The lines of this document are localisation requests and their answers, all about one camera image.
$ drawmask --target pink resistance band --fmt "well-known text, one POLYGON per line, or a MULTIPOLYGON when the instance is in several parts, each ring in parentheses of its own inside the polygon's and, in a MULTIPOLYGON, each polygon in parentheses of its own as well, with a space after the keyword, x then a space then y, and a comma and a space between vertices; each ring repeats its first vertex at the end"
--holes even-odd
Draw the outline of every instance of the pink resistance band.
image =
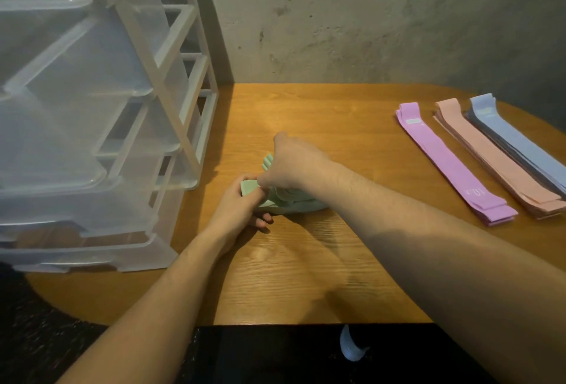
POLYGON ((513 220, 517 211, 509 207, 505 199, 487 191, 474 174, 446 147, 442 139, 422 121, 416 102, 401 104, 396 114, 402 128, 487 225, 513 220))

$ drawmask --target gray wall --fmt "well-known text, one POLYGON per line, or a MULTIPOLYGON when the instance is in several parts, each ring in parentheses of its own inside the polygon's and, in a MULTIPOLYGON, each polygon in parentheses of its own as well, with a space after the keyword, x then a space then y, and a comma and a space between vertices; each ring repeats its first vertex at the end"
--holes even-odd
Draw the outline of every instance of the gray wall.
POLYGON ((566 131, 566 0, 199 0, 219 80, 435 83, 566 131))

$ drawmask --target hairy arm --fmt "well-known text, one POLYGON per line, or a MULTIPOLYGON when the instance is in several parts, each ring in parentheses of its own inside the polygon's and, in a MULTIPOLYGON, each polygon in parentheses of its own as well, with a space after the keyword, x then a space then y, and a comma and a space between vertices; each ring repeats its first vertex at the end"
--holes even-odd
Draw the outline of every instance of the hairy arm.
POLYGON ((301 188, 354 230, 399 286, 494 376, 566 382, 566 274, 279 134, 262 186, 301 188))
POLYGON ((149 291, 110 326, 58 381, 60 384, 155 384, 175 380, 190 342, 210 272, 246 224, 265 228, 271 216, 253 216, 264 199, 257 188, 241 196, 228 188, 208 227, 181 252, 149 291))

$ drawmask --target left hand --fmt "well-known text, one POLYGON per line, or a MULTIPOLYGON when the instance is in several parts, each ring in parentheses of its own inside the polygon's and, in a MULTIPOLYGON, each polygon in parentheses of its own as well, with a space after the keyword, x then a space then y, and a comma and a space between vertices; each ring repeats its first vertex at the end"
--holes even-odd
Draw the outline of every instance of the left hand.
POLYGON ((266 191, 257 187, 252 193, 242 196, 240 183, 244 180, 255 180, 255 175, 240 175, 226 189, 207 230, 222 238, 225 245, 223 252, 233 247, 236 237, 246 225, 266 230, 267 225, 273 223, 269 213, 254 215, 254 209, 266 198, 266 191))

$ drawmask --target wooden table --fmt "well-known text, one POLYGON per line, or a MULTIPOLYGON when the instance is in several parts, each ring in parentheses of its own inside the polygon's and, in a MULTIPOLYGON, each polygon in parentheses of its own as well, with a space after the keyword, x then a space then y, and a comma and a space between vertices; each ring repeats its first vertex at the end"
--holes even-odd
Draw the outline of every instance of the wooden table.
MULTIPOLYGON (((472 92, 429 85, 237 84, 221 92, 200 187, 185 194, 172 245, 181 251, 240 173, 260 172, 279 130, 307 139, 405 195, 489 230, 566 270, 566 219, 536 221, 432 118, 434 102, 472 92), (424 121, 485 186, 519 210, 513 223, 485 228, 394 119, 417 101, 424 121)), ((503 117, 566 163, 566 136, 498 103, 503 117)), ((332 211, 277 216, 270 234, 247 232, 213 271, 198 324, 428 322, 424 314, 332 211)), ((110 324, 162 274, 28 274, 54 307, 110 324)))

